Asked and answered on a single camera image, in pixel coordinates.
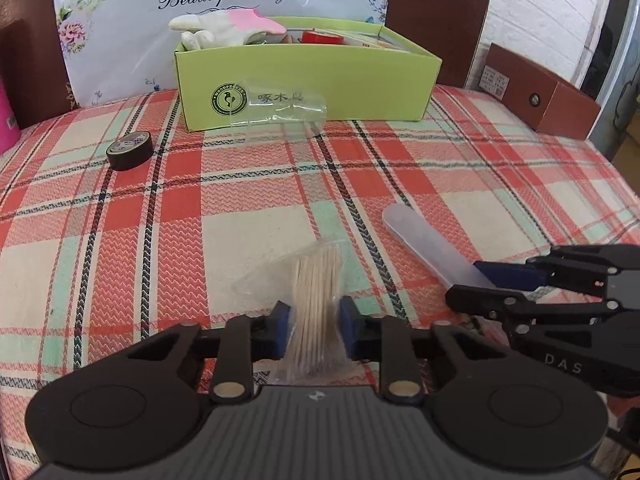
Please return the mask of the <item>pink white glove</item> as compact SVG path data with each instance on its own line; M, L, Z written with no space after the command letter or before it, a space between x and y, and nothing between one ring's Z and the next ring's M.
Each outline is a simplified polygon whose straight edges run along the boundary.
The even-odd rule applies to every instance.
M168 27L180 32L187 51L220 47L239 47L270 36L283 37L286 28L255 9L230 9L203 14L184 14L169 21Z

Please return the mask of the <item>black tape roll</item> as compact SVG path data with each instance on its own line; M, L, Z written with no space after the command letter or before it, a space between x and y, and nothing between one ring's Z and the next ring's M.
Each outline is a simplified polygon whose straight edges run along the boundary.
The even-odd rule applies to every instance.
M111 170L134 169L149 160L154 153L151 135L147 131L124 134L106 149L106 157Z

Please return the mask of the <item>clear plastic cup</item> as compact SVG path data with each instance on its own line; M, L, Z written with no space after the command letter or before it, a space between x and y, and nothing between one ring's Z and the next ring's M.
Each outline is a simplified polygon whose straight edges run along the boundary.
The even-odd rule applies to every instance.
M242 80L246 105L230 118L232 127L256 129L276 125L322 126L328 117L326 99L299 84Z

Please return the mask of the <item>brown cardboard box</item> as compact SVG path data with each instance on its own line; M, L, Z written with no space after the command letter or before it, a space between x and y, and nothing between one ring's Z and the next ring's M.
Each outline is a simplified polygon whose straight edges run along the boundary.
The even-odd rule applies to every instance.
M491 44L480 88L548 136L586 140L600 105L569 82L528 58Z

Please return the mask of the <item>floral plastic bag pillow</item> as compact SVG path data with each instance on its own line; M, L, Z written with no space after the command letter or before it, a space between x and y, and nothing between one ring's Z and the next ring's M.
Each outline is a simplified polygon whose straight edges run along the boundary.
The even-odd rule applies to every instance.
M388 0L53 0L80 106L176 88L175 48L261 40L278 16L382 23Z

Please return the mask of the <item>green cardboard box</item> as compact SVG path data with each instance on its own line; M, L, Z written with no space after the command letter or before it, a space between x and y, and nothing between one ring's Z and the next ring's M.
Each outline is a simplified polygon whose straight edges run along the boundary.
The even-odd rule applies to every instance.
M184 121L191 131L232 127L246 105L242 80L299 84L326 99L329 120L415 122L423 117L442 61L384 25L334 18L278 19L293 40L174 52ZM345 43L302 44L305 29Z

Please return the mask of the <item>bag of wooden toothpicks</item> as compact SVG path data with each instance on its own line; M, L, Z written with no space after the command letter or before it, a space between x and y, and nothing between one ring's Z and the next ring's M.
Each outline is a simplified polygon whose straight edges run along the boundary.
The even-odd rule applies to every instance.
M277 385L331 385L357 373L338 328L338 302L346 280L344 240L325 238L263 263L232 289L261 304L291 308L283 358L270 380Z

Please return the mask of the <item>plaid bed sheet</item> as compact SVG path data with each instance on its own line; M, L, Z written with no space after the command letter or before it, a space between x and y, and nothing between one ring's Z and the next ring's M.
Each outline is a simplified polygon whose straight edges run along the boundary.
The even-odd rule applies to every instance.
M111 170L147 131L154 153ZM347 244L346 292L417 326L448 318L436 278L383 224L403 203L476 260L637 243L639 201L589 143L540 136L486 94L434 90L420 122L191 132L161 91L27 128L1 159L1 437L10 475L38 460L24 427L50 380L187 320L255 301L232 285L319 238Z

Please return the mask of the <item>pink thermos bottle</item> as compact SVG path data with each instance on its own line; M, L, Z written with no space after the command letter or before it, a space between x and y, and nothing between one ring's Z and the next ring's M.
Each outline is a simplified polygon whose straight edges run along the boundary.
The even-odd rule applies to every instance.
M6 88L0 80L0 154L13 148L20 136L20 127L17 125Z

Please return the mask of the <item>brown wooden headboard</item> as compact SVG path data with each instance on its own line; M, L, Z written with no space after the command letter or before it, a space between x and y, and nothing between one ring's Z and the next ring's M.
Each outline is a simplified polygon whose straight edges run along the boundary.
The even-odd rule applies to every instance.
M442 59L437 82L462 88L490 0L390 0L385 24ZM53 0L1 0L1 80L26 128L77 104L58 44Z

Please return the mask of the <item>red item in box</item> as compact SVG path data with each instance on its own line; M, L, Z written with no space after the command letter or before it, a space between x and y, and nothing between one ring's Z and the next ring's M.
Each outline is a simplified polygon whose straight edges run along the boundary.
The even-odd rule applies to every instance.
M334 32L305 29L300 36L300 42L302 44L334 44L334 46L339 46L345 43L345 38L342 35L334 34Z

